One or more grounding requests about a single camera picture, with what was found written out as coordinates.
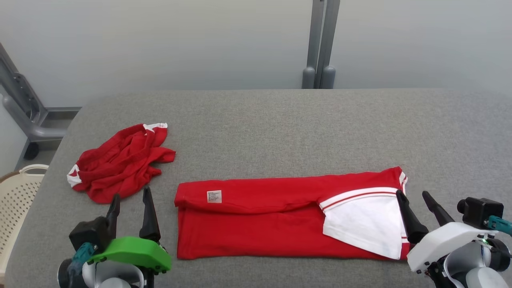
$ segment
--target white stripe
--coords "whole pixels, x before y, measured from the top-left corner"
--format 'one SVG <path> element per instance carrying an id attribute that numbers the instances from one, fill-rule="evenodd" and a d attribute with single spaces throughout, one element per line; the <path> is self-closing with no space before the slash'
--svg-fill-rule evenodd
<path id="1" fill-rule="evenodd" d="M 402 174 L 400 174 L 400 178 L 398 179 L 398 182 L 400 185 L 402 185 L 403 180 L 406 178 L 406 174 L 402 171 Z"/>
<path id="2" fill-rule="evenodd" d="M 409 178 L 406 177 L 404 179 L 403 184 L 402 184 L 402 192 L 403 192 L 404 195 L 406 195 L 406 183 L 407 183 L 408 180 L 409 180 Z"/>
<path id="3" fill-rule="evenodd" d="M 167 123 L 155 123 L 149 125 L 142 124 L 142 126 L 144 127 L 144 129 L 151 130 L 154 132 L 153 128 L 167 128 Z"/>
<path id="4" fill-rule="evenodd" d="M 341 194 L 338 194 L 334 197 L 331 197 L 323 202 L 320 203 L 320 208 L 324 209 L 326 206 L 329 206 L 337 201 L 343 200 L 348 197 L 357 196 L 359 194 L 364 193 L 372 193 L 372 192 L 392 192 L 396 193 L 398 189 L 392 188 L 392 187 L 372 187 L 372 188 L 364 188 L 364 189 L 357 189 L 352 191 L 347 191 Z"/>
<path id="5" fill-rule="evenodd" d="M 71 176 L 73 172 L 76 171 L 76 176 Z M 82 183 L 82 179 L 80 179 L 80 176 L 78 175 L 78 171 L 80 169 L 78 168 L 78 165 L 75 164 L 73 168 L 71 168 L 71 171 L 67 174 L 68 177 L 68 183 L 71 185 L 71 187 L 75 187 L 75 185 Z"/>
<path id="6" fill-rule="evenodd" d="M 338 206 L 340 206 L 342 204 L 345 204 L 347 202 L 354 201 L 354 200 L 359 200 L 359 199 L 363 199 L 363 198 L 367 198 L 367 197 L 375 197 L 375 196 L 396 197 L 396 194 L 394 194 L 394 193 L 393 194 L 389 194 L 389 193 L 373 192 L 372 194 L 361 194 L 359 196 L 353 196 L 350 199 L 345 199 L 345 200 L 340 201 L 340 202 L 335 202 L 334 204 L 324 208 L 324 213 L 326 211 L 329 211 L 329 210 L 331 210 L 333 208 L 336 208 L 336 207 L 338 207 Z"/>

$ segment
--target gray table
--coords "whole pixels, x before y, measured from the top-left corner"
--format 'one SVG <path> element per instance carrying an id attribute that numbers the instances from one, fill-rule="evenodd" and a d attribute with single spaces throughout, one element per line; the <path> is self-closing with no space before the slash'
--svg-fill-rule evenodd
<path id="1" fill-rule="evenodd" d="M 512 97 L 436 89 L 167 91 L 90 103 L 71 123 L 28 213 L 7 270 L 7 288 L 56 287 L 82 220 L 107 211 L 74 192 L 66 174 L 87 149 L 138 123 L 167 122 L 177 151 L 151 181 L 162 244 L 173 269 L 157 287 L 432 287 L 404 262 L 219 257 L 175 260 L 179 183 L 380 171 L 402 166 L 418 218 L 428 190 L 460 220 L 457 200 L 488 197 L 511 217 Z M 121 202 L 118 236 L 138 235 L 142 194 Z M 512 247 L 510 237 L 502 236 Z M 512 284 L 512 272 L 504 277 Z"/>

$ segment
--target white robot part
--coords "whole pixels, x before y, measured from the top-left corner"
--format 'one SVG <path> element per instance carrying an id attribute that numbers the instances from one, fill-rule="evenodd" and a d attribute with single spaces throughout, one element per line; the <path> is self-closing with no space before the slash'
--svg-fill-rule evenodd
<path id="1" fill-rule="evenodd" d="M 486 239 L 498 231 L 482 230 L 465 223 L 450 222 L 431 231 L 407 254 L 411 271 L 423 271 L 441 257 L 461 248 L 474 239 Z"/>
<path id="2" fill-rule="evenodd" d="M 109 278 L 100 285 L 99 288 L 132 288 L 128 282 L 119 278 Z"/>
<path id="3" fill-rule="evenodd" d="M 508 288 L 501 275 L 488 267 L 474 268 L 466 275 L 467 288 Z"/>
<path id="4" fill-rule="evenodd" d="M 115 280 L 111 280 L 112 278 L 122 278 L 123 282 L 126 283 L 139 282 L 145 284 L 142 271 L 135 265 L 109 260 L 91 265 L 84 263 L 82 266 L 82 277 L 89 288 L 125 287 L 122 282 L 118 283 Z M 112 286 L 115 283 L 118 283 L 120 286 Z"/>
<path id="5" fill-rule="evenodd" d="M 454 250 L 445 258 L 443 263 L 446 277 L 456 288 L 465 288 L 459 280 L 453 278 L 457 273 L 470 271 L 474 268 L 485 267 L 483 251 L 489 249 L 476 242 L 469 242 L 459 249 Z"/>

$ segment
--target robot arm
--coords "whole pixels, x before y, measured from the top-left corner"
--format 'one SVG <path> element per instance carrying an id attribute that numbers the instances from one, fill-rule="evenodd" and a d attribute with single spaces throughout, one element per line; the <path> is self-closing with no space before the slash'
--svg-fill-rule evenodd
<path id="1" fill-rule="evenodd" d="M 153 288 L 154 277 L 170 270 L 170 255 L 160 245 L 160 229 L 149 186 L 144 187 L 144 220 L 139 237 L 116 238 L 120 199 L 116 195 L 106 217 L 80 222 L 70 233 L 77 251 L 62 262 L 61 288 Z"/>
<path id="2" fill-rule="evenodd" d="M 510 222 L 501 219 L 503 204 L 485 198 L 461 200 L 461 223 L 427 191 L 422 195 L 440 225 L 431 232 L 414 215 L 402 191 L 397 191 L 408 241 L 415 245 L 408 254 L 411 270 L 425 273 L 437 288 L 508 288 L 497 271 L 506 270 L 512 256 L 494 238 L 499 231 L 510 231 Z"/>

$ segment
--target folded red shirt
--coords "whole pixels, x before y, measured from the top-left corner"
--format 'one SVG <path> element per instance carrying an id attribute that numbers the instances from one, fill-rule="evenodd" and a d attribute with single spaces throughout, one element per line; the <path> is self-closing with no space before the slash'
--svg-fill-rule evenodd
<path id="1" fill-rule="evenodd" d="M 396 191 L 400 167 L 301 178 L 208 180 L 178 186 L 178 258 L 406 259 Z"/>

